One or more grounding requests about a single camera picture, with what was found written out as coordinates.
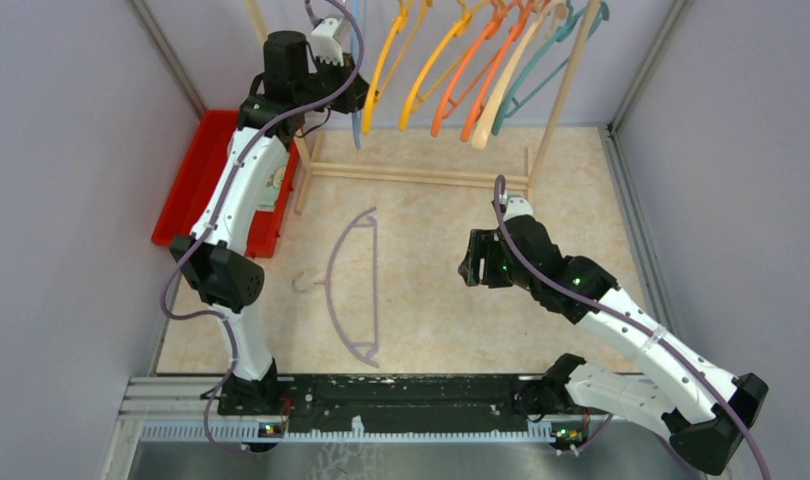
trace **gray wall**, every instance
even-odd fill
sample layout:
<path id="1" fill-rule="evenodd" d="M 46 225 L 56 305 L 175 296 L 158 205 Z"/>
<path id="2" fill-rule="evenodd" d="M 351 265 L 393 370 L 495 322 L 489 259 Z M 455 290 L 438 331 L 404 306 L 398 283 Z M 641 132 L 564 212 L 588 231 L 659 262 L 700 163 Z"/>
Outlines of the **gray wall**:
<path id="1" fill-rule="evenodd" d="M 696 2 L 619 138 L 685 340 L 769 383 L 758 441 L 810 478 L 810 1 Z"/>
<path id="2" fill-rule="evenodd" d="M 196 123 L 122 0 L 0 1 L 0 479 L 98 476 Z"/>
<path id="3" fill-rule="evenodd" d="M 398 11 L 398 4 L 394 0 L 364 1 L 367 2 L 365 29 L 367 58 L 361 73 L 367 81 L 370 81 L 391 21 Z M 376 110 L 374 126 L 394 127 L 398 124 L 402 104 L 413 81 L 428 56 L 460 15 L 460 9 L 453 0 L 435 0 L 434 3 L 432 13 L 426 17 L 417 35 L 418 38 L 414 40 L 403 58 L 398 75 L 391 81 Z M 472 5 L 477 1 L 467 0 L 467 3 Z M 562 116 L 562 122 L 565 124 L 604 123 L 613 118 L 673 0 L 607 3 L 611 7 L 611 20 L 603 23 L 585 51 L 583 63 Z M 237 108 L 245 99 L 252 78 L 263 68 L 260 47 L 243 2 L 187 0 L 184 7 L 181 7 L 175 0 L 148 0 L 148 4 L 189 71 L 205 103 L 210 108 Z M 259 4 L 270 31 L 294 29 L 310 32 L 311 26 L 302 0 L 259 0 Z M 585 0 L 574 0 L 573 4 L 578 8 L 585 5 Z M 318 15 L 333 11 L 322 0 L 314 0 L 312 5 Z M 418 11 L 415 6 L 412 18 L 416 19 Z M 479 12 L 467 34 L 453 41 L 440 57 L 429 74 L 430 81 L 425 85 L 431 85 L 449 62 L 473 43 L 489 17 L 489 9 Z M 399 51 L 398 45 L 404 42 L 407 33 L 411 31 L 410 28 L 409 24 L 397 37 L 394 52 Z M 465 76 L 468 81 L 466 83 L 462 81 L 461 85 L 469 83 L 469 79 L 472 79 L 481 66 L 487 63 L 504 37 L 504 34 L 497 35 L 497 40 L 490 44 L 493 45 L 492 49 L 480 50 L 480 55 L 477 55 L 472 63 L 473 68 L 470 68 Z M 532 86 L 539 83 L 546 73 L 552 71 L 566 58 L 571 44 L 572 41 L 559 44 L 546 56 L 539 64 L 538 70 L 529 77 L 534 80 L 530 82 Z M 390 57 L 389 62 L 392 63 L 395 53 Z M 553 80 L 525 110 L 509 120 L 509 125 L 545 124 L 558 84 L 557 79 Z M 425 127 L 431 124 L 439 93 L 412 117 L 411 127 Z M 463 106 L 459 108 L 444 126 L 463 124 L 472 100 L 465 105 L 466 108 Z M 348 126 L 350 123 L 348 118 L 335 115 L 331 125 Z"/>

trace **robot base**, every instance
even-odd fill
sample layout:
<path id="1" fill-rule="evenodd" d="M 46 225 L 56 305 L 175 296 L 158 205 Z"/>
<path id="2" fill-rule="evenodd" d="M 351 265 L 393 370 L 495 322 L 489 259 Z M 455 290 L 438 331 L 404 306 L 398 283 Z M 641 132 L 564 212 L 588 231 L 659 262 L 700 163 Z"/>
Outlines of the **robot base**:
<path id="1" fill-rule="evenodd" d="M 244 380 L 234 375 L 222 387 L 220 415 L 278 415 L 279 401 L 278 370 L 275 360 L 267 374 L 260 380 Z"/>

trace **cable tie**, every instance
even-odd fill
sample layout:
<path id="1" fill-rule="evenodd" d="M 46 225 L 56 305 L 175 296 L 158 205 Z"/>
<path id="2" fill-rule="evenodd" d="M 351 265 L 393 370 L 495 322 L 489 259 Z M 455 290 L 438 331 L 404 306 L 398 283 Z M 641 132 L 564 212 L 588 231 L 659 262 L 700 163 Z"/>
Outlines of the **cable tie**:
<path id="1" fill-rule="evenodd" d="M 650 335 L 649 338 L 646 339 L 643 345 L 638 347 L 635 353 L 628 356 L 627 360 L 634 363 L 635 360 L 649 353 L 649 351 L 652 350 L 652 347 L 658 345 L 658 342 L 660 342 L 661 339 L 667 336 L 667 333 L 668 333 L 667 329 L 664 328 L 664 325 L 658 325 L 658 327 L 656 327 L 656 329 L 652 331 L 652 335 Z"/>

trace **teal hanger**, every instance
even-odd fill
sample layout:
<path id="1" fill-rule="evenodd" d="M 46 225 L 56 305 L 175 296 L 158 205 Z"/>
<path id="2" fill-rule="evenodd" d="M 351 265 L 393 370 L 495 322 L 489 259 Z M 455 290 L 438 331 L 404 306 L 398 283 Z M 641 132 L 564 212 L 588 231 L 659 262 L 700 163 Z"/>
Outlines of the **teal hanger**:
<path id="1" fill-rule="evenodd" d="M 564 25 L 558 27 L 555 33 L 549 37 L 549 40 L 543 44 L 542 47 L 532 56 L 529 63 L 526 64 L 526 67 L 520 72 L 520 75 L 514 80 L 514 83 L 511 84 L 511 87 L 508 89 L 508 93 L 505 94 L 505 97 L 502 99 L 502 103 L 499 105 L 499 111 L 496 113 L 496 118 L 493 120 L 493 128 L 491 128 L 491 133 L 494 135 L 499 135 L 499 130 L 502 128 L 502 123 L 505 121 L 506 118 L 511 118 L 514 116 L 515 113 L 520 111 L 526 103 L 529 102 L 538 92 L 546 86 L 547 83 L 550 82 L 553 78 L 555 78 L 558 73 L 567 66 L 567 63 L 570 61 L 570 57 L 564 59 L 555 70 L 552 71 L 546 78 L 538 84 L 528 95 L 526 95 L 522 100 L 517 100 L 517 90 L 523 85 L 523 82 L 526 80 L 526 77 L 532 73 L 534 70 L 535 65 L 546 55 L 546 52 L 555 45 L 556 42 L 563 42 L 573 33 L 573 29 L 576 28 L 576 24 L 579 22 L 579 19 L 582 18 L 582 15 L 585 13 L 585 8 L 582 7 L 579 9 L 577 13 L 573 13 L 573 6 L 570 5 L 570 0 L 567 0 L 567 8 L 570 10 L 569 14 L 567 15 L 567 20 L 564 22 Z M 596 12 L 596 17 L 593 20 L 593 24 L 591 25 L 590 32 L 588 32 L 588 39 L 593 36 L 596 32 L 596 29 L 599 27 L 599 24 L 603 21 L 608 21 L 610 16 L 608 5 L 605 2 L 599 4 L 599 10 Z"/>

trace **wooden rack base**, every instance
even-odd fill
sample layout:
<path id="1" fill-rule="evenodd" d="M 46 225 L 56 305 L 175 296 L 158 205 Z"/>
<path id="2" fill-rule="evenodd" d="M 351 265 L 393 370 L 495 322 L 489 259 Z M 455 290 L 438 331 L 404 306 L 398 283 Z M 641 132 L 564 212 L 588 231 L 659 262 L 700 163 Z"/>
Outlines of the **wooden rack base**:
<path id="1" fill-rule="evenodd" d="M 447 185 L 454 187 L 477 187 L 492 189 L 497 174 L 458 172 L 452 170 L 432 170 L 423 168 L 401 168 L 382 165 L 355 165 L 344 163 L 321 162 L 318 160 L 325 135 L 317 134 L 314 148 L 309 152 L 304 140 L 297 137 L 296 146 L 302 162 L 302 179 L 298 189 L 298 199 L 294 205 L 297 214 L 305 209 L 305 201 L 313 177 L 354 178 L 388 182 L 423 183 L 429 185 Z M 522 192 L 527 199 L 532 199 L 534 179 L 530 176 L 533 167 L 531 149 L 526 149 L 524 169 L 526 175 L 506 175 L 506 188 Z"/>

